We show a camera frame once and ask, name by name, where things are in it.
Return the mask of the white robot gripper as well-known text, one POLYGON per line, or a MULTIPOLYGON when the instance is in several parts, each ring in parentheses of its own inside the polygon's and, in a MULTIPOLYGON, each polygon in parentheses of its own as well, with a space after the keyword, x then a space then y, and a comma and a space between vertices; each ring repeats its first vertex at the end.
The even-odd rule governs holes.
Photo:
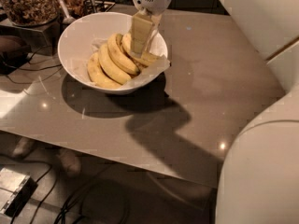
POLYGON ((131 53, 140 57, 143 51, 150 51, 153 38, 159 33, 159 26, 164 11, 172 0, 133 0, 135 8, 140 12, 149 13, 150 16, 137 12, 132 17, 131 24, 131 53))

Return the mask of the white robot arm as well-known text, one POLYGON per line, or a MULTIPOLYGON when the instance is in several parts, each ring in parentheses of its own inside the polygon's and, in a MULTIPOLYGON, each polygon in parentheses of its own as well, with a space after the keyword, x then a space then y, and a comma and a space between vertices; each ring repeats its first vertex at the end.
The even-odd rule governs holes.
POLYGON ((235 137, 223 161, 205 150, 163 141, 166 121, 142 140, 140 167, 200 185, 221 174, 216 224, 298 224, 298 0, 220 0, 285 94, 256 114, 235 137))

